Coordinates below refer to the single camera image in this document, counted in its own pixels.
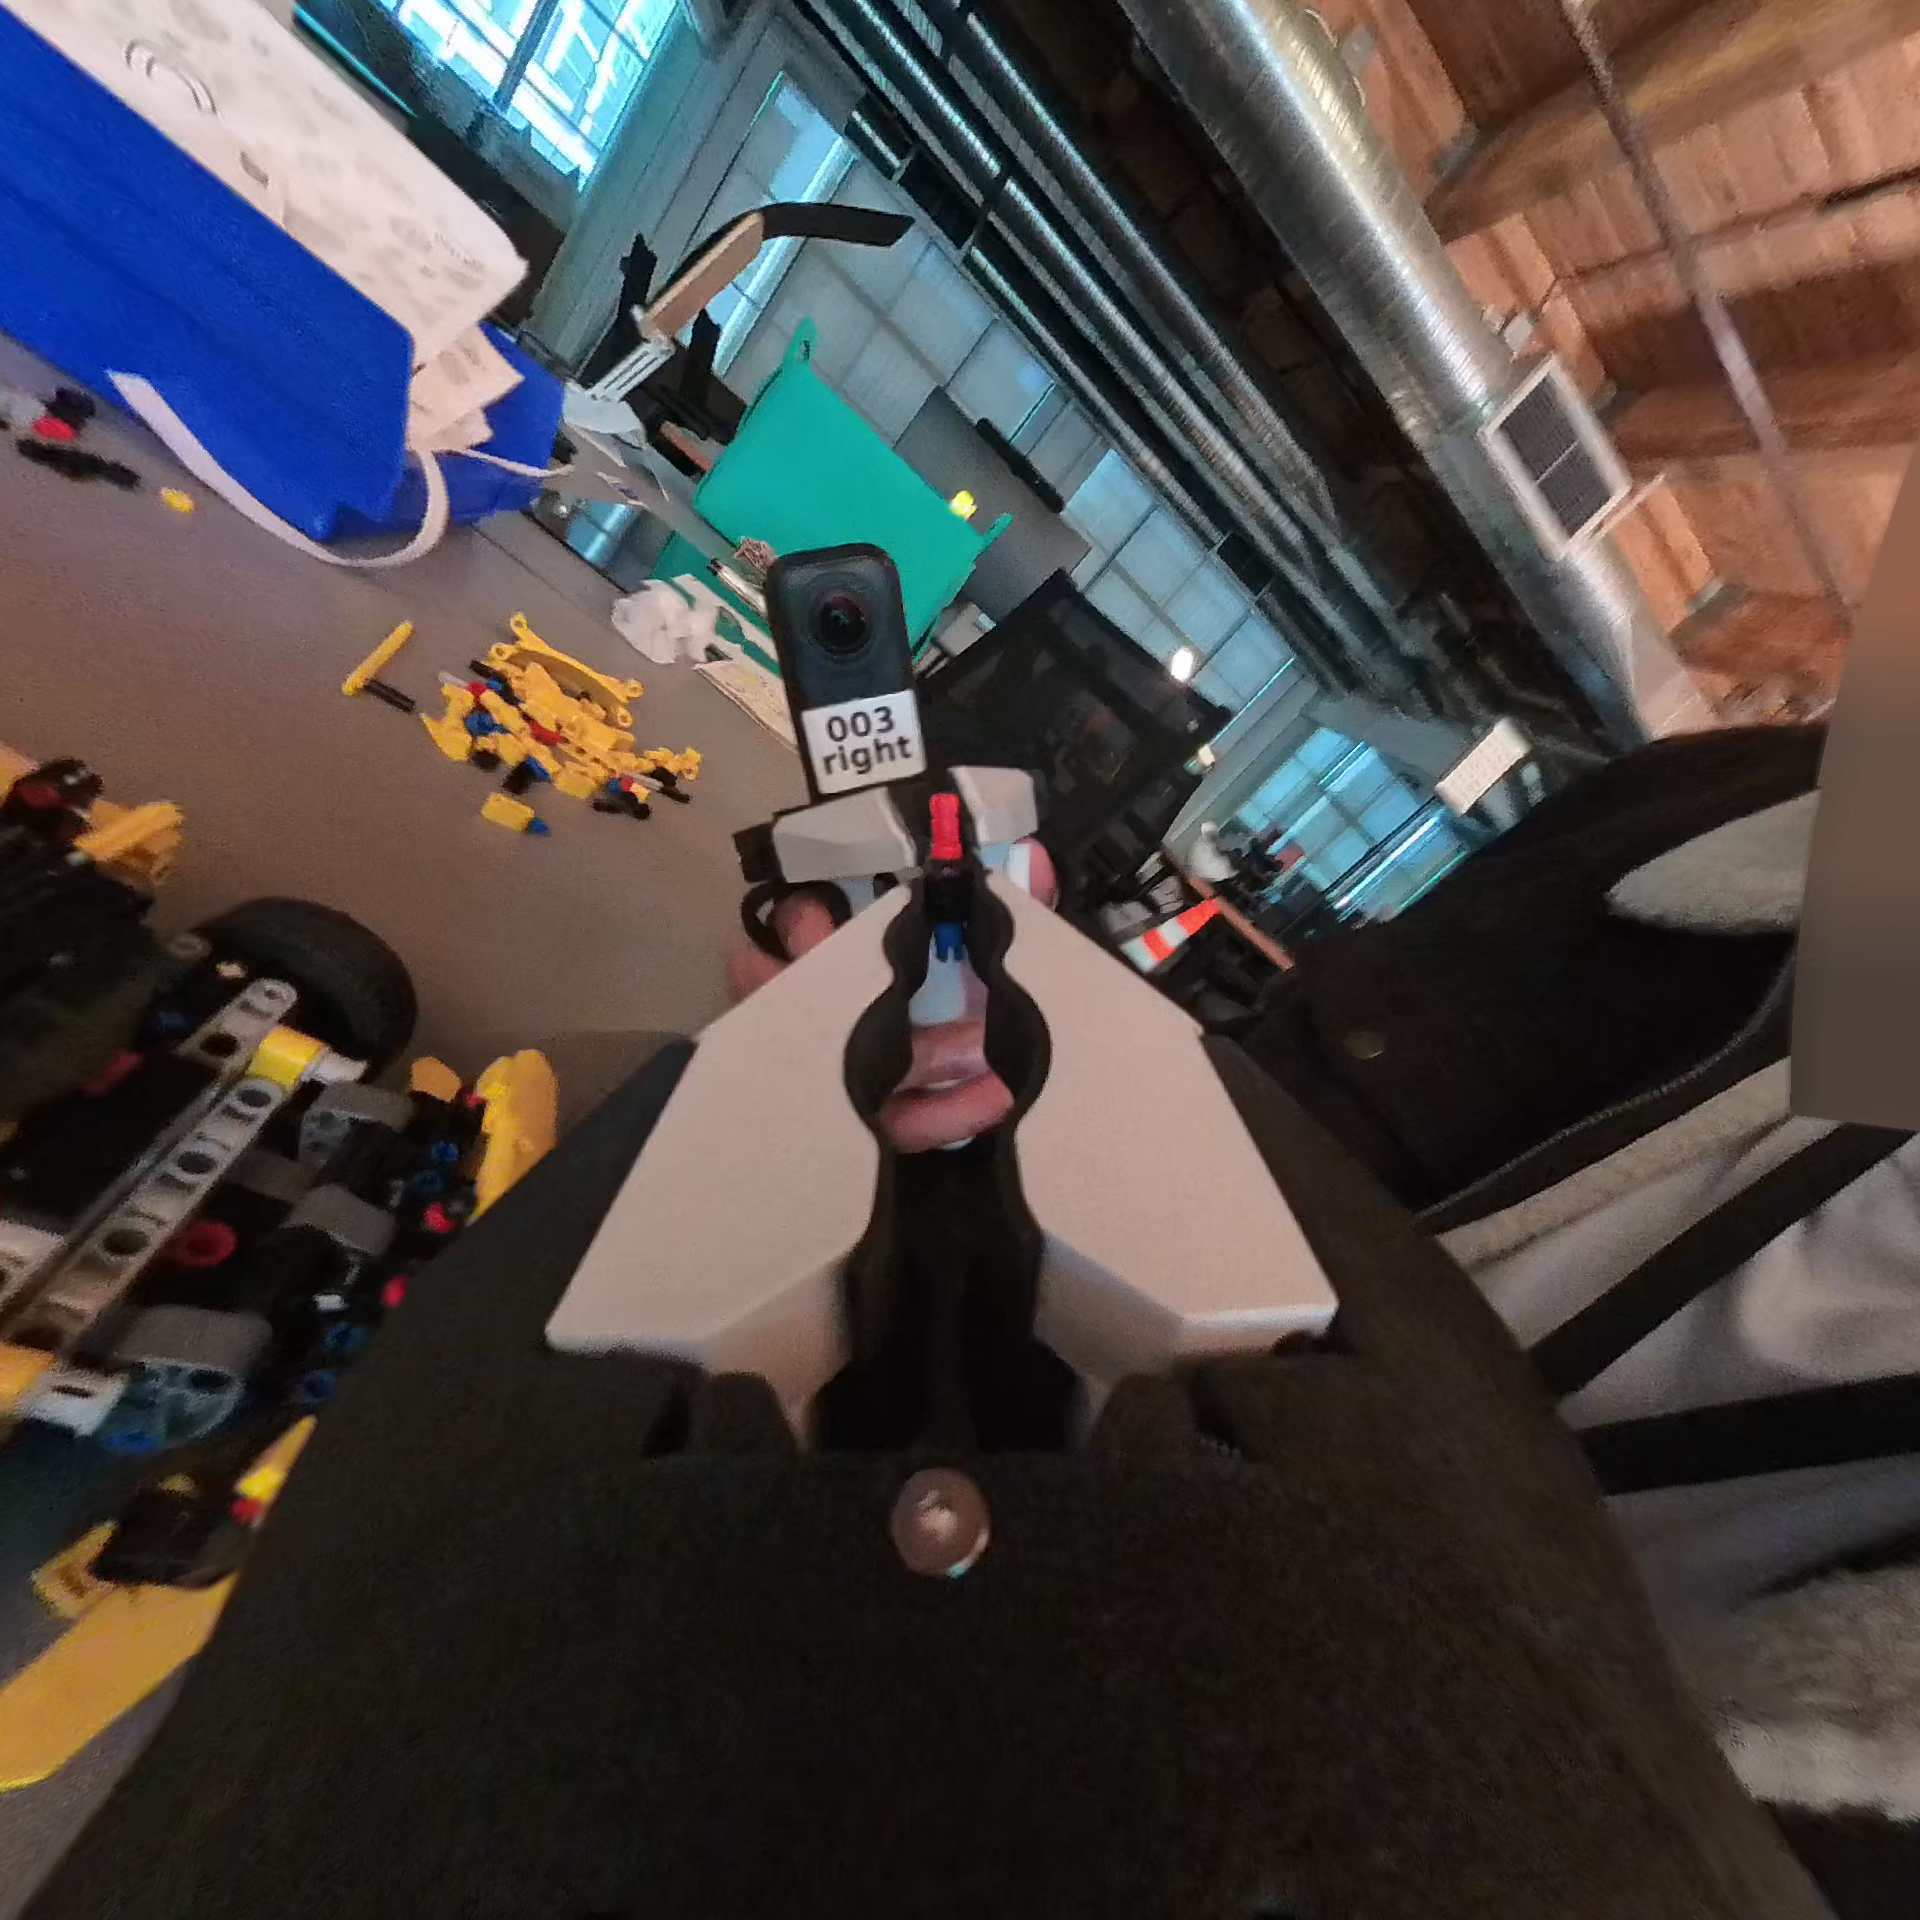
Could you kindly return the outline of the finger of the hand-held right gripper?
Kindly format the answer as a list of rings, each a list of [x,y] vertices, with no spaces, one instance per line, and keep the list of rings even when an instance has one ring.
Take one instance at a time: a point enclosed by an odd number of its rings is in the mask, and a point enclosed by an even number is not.
[[[971,826],[978,865],[995,872],[1034,872],[1039,834],[1034,779],[1010,764],[958,764],[953,789]]]
[[[891,789],[854,789],[782,813],[770,865],[786,887],[898,878],[923,867],[923,842]]]

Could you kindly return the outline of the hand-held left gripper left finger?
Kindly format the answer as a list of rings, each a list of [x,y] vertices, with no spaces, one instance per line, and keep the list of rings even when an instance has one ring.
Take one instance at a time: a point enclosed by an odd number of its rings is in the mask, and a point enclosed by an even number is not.
[[[545,1322],[552,1351],[754,1372],[815,1417],[852,1357],[846,1263],[916,1082],[930,955],[894,889],[706,1026]]]

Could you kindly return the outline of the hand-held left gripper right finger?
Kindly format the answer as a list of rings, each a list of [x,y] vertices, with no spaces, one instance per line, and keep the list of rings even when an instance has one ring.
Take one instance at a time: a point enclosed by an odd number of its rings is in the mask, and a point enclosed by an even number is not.
[[[970,1168],[953,1231],[976,1354],[1092,1403],[1324,1336],[1333,1284],[1197,1021],[999,872],[971,883],[966,960],[1011,1094],[947,1152]]]

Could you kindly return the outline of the yellow toy brick car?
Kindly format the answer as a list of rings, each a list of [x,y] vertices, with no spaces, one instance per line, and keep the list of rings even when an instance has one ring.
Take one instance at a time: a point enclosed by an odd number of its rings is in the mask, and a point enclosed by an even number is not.
[[[319,1411],[554,1146],[536,1049],[418,1060],[364,922],[242,902],[157,934],[172,801],[2,746],[2,1439],[131,1460],[33,1573],[53,1639],[2,1680],[2,1790],[41,1786],[214,1637]]]

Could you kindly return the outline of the pile of small bricks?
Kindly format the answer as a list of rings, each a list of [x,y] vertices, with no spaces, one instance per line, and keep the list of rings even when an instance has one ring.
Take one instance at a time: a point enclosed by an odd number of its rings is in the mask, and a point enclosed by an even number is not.
[[[635,738],[642,682],[601,674],[548,645],[520,611],[505,636],[461,674],[440,674],[421,710],[428,745],[486,780],[482,822],[545,836],[544,798],[648,822],[658,801],[689,805],[698,751],[651,751]]]

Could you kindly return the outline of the wooden black desk lamp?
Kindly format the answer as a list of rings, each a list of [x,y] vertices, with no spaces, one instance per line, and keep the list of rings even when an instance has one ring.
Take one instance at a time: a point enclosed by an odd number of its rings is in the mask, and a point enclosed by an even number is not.
[[[706,304],[742,272],[747,272],[770,242],[833,242],[846,246],[888,251],[908,228],[910,215],[891,210],[873,210],[864,203],[833,200],[775,200],[734,215],[712,242],[706,242],[672,280],[651,298],[640,298],[627,309],[632,342],[611,367],[589,386],[572,381],[568,396],[583,396],[599,405],[623,405],[646,381],[670,370],[686,342],[686,396],[703,397],[706,377],[720,342]]]

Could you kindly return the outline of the person's right hand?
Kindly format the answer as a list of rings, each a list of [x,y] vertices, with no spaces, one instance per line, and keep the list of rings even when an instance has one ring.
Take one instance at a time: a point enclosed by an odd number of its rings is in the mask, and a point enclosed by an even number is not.
[[[836,919],[833,887],[782,889],[751,910],[756,934],[742,934],[728,957],[728,1000],[742,1004],[775,982],[790,964],[823,945]],[[881,1107],[881,1133],[900,1153],[953,1152],[992,1133],[1011,1114],[1011,1094],[988,1061],[988,984],[970,964],[958,970],[959,1000],[949,1017],[913,1017],[910,1061],[888,1102]]]

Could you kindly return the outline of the instruction booklet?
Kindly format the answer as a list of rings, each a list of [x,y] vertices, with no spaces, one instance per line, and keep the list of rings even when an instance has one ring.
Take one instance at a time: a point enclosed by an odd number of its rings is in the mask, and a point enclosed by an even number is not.
[[[722,691],[731,708],[747,713],[761,731],[778,738],[786,751],[799,751],[795,722],[790,716],[790,703],[782,686],[782,677],[765,669],[756,656],[710,656],[693,668],[693,674]]]

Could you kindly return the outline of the white crumpled plastic bag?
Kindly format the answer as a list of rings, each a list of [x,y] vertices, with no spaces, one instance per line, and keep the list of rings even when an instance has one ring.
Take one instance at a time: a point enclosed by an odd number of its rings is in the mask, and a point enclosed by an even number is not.
[[[611,630],[658,668],[701,664],[712,640],[712,611],[676,582],[646,580],[614,599]]]

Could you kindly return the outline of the black fleece-lined jacket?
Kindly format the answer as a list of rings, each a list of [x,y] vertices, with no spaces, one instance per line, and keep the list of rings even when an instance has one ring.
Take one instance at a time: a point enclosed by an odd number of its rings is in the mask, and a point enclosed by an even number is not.
[[[1823,746],[1823,724],[1757,724],[1598,764],[1398,916],[1312,941],[1242,1042],[1432,1234],[1485,1178],[1510,1198],[1510,1162],[1593,1117],[1676,1110],[1676,1082],[1789,1061]],[[1917,1146],[1829,1123],[1559,1329],[1519,1340],[1563,1420],[1793,1214]],[[1917,1372],[1570,1433],[1607,1501],[1917,1456]],[[1826,1906],[1914,1916],[1917,1541],[1664,1631]]]

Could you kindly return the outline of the yellow axle brick, black pin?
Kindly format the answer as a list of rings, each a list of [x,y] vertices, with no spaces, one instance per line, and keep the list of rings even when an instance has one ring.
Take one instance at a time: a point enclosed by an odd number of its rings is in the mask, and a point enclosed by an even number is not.
[[[398,625],[391,625],[378,640],[378,645],[345,674],[338,694],[345,700],[377,700],[384,708],[412,716],[421,703],[385,679],[385,669],[407,648],[410,636],[412,636],[410,620],[402,620]]]

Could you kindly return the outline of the white hanging sign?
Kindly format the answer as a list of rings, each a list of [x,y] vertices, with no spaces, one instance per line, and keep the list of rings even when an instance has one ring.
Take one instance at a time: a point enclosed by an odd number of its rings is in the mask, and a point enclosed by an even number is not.
[[[1488,731],[1481,731],[1476,745],[1459,758],[1454,758],[1454,764],[1436,780],[1436,798],[1454,814],[1468,814],[1529,761],[1530,740],[1525,729],[1514,719],[1503,716]]]

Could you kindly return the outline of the white shirt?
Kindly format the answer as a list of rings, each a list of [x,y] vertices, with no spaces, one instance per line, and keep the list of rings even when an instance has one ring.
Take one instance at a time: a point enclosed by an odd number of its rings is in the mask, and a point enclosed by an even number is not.
[[[1789,1114],[1784,1060],[1593,1117],[1485,1178],[1436,1224],[1521,1341],[1559,1329],[1685,1228],[1823,1140]],[[1570,1428],[1917,1372],[1917,1146],[1793,1214],[1699,1302],[1564,1407]],[[1771,1586],[1906,1552],[1917,1456],[1745,1476],[1607,1501],[1664,1625],[1690,1632]]]

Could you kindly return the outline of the paned window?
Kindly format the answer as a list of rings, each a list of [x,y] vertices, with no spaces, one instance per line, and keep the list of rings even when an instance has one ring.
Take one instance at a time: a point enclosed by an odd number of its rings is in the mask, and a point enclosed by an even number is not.
[[[412,125],[583,195],[686,4],[292,4],[292,23]]]

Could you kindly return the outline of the white framed vent grille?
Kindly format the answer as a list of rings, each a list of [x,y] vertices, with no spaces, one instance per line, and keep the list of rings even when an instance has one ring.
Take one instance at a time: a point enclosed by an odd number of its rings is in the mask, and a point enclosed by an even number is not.
[[[1492,410],[1479,445],[1552,561],[1604,536],[1633,499],[1619,450],[1552,352]]]

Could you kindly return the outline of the printed paper sheets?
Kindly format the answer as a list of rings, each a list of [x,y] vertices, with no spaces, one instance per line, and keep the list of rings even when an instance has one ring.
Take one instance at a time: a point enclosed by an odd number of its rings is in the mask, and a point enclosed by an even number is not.
[[[61,57],[345,279],[412,342],[407,445],[471,450],[520,373],[483,336],[505,232],[266,4],[10,4]]]

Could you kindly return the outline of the blue plastic storage bin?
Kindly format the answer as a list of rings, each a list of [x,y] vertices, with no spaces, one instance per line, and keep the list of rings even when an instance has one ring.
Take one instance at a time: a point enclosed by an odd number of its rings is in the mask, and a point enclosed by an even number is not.
[[[440,450],[449,526],[545,487],[561,386],[520,373],[492,437]],[[2,5],[2,333],[114,396],[157,386],[207,455],[298,535],[389,552],[424,518],[407,445],[412,342],[345,279],[122,108]]]

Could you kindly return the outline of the scattered red black brick pieces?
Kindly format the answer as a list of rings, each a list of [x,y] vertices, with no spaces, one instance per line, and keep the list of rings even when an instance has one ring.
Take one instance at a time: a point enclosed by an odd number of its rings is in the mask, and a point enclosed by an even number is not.
[[[75,386],[32,389],[2,378],[2,445],[24,464],[71,483],[150,497],[172,515],[193,515],[196,499],[179,483],[150,478],[128,464],[128,434],[107,420],[102,402]]]

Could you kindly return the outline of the silver ventilation duct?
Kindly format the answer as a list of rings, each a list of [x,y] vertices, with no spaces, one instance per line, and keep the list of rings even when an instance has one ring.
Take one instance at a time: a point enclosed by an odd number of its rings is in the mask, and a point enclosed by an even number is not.
[[[1514,393],[1514,357],[1459,280],[1336,39],[1303,4],[1123,13],[1602,731],[1642,740],[1644,596],[1612,552],[1552,558],[1481,445]]]

